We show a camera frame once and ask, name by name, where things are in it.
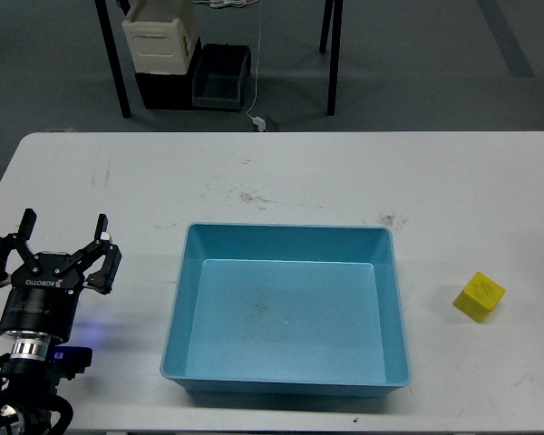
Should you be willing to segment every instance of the blue plastic bin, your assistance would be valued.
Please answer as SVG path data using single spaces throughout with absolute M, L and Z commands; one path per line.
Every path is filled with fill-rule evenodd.
M 391 232 L 191 225 L 161 373 L 212 392 L 376 397 L 407 385 Z

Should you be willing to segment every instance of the white container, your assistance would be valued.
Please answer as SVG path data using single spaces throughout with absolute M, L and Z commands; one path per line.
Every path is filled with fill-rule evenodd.
M 188 72 L 198 41 L 193 0 L 138 0 L 123 31 L 137 73 Z

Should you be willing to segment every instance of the table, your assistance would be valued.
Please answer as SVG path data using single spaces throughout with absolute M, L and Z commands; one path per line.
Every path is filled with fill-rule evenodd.
M 107 213 L 123 253 L 113 293 L 85 290 L 77 310 L 69 344 L 94 356 L 59 389 L 74 430 L 544 432 L 544 132 L 34 134 L 0 183 L 0 236 L 28 207 L 35 252 L 73 252 Z M 362 399 L 163 379 L 195 221 L 388 226 L 410 386 Z M 507 289 L 483 324 L 452 306 L 477 271 Z

